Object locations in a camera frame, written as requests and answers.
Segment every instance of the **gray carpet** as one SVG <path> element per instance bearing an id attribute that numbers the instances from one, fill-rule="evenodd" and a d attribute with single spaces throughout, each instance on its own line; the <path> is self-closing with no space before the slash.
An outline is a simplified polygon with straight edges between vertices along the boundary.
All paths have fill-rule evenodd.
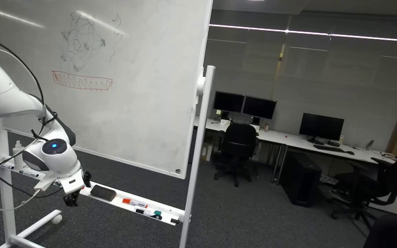
<path id="1" fill-rule="evenodd" d="M 15 141 L 29 139 L 10 134 Z M 134 166 L 77 152 L 93 181 L 164 204 L 184 209 L 188 179 L 181 180 Z M 269 182 L 271 170 L 260 167 L 260 178 L 213 179 L 214 166 L 202 162 L 195 195 L 188 247 L 362 247 L 368 234 L 361 222 L 329 217 L 330 206 L 318 201 L 312 208 L 290 204 L 282 187 Z M 33 192 L 36 180 L 13 175 L 15 185 Z M 63 221 L 47 224 L 27 237 L 45 247 L 178 247 L 181 225 L 173 227 L 135 213 L 81 196 L 80 207 L 66 207 L 63 193 L 34 199 L 16 210 L 18 232 L 54 209 L 63 210 Z M 14 191 L 15 204 L 28 197 Z M 3 243 L 0 213 L 0 245 Z"/>

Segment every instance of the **keyboard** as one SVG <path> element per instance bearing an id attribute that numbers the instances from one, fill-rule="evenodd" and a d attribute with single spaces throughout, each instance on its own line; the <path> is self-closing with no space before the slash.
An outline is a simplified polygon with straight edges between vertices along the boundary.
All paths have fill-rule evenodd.
<path id="1" fill-rule="evenodd" d="M 337 152 L 345 152 L 343 149 L 333 146 L 320 146 L 313 145 L 316 149 L 325 150 L 325 151 L 337 151 Z"/>

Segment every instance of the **whiteboard drawing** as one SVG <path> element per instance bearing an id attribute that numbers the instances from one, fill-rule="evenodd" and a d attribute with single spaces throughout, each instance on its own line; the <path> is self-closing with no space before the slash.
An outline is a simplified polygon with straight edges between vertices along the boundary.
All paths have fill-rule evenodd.
<path id="1" fill-rule="evenodd" d="M 79 11 L 71 13 L 70 16 L 70 30 L 61 32 L 61 59 L 73 63 L 73 69 L 79 72 L 102 47 L 105 47 L 106 42 L 96 32 L 94 18 L 82 16 Z"/>
<path id="2" fill-rule="evenodd" d="M 116 45 L 120 42 L 120 40 L 123 38 L 123 33 L 120 33 L 118 28 L 120 27 L 120 24 L 122 24 L 122 19 L 120 18 L 119 14 L 116 14 L 116 19 L 112 20 L 114 23 L 117 23 L 117 26 L 115 27 L 114 34 L 118 36 L 118 40 L 115 42 L 113 45 L 113 54 L 110 56 L 110 63 L 111 59 L 115 55 L 115 47 Z"/>
<path id="3" fill-rule="evenodd" d="M 67 72 L 52 71 L 55 84 L 68 88 L 91 91 L 108 91 L 113 86 L 113 80 L 104 77 L 89 77 Z"/>

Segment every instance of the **computer tower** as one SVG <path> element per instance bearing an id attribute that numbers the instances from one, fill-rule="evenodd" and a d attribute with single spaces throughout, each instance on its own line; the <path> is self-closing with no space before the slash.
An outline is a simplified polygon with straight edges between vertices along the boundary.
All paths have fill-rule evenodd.
<path id="1" fill-rule="evenodd" d="M 280 184 L 293 205 L 309 207 L 313 203 L 321 172 L 305 154 L 287 153 Z"/>

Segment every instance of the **ceiling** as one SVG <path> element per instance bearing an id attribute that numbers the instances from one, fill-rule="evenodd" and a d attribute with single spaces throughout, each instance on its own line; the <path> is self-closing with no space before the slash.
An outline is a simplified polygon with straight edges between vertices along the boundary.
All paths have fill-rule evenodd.
<path id="1" fill-rule="evenodd" d="M 326 11 L 397 16 L 396 0 L 214 0 L 213 8 L 276 14 Z"/>

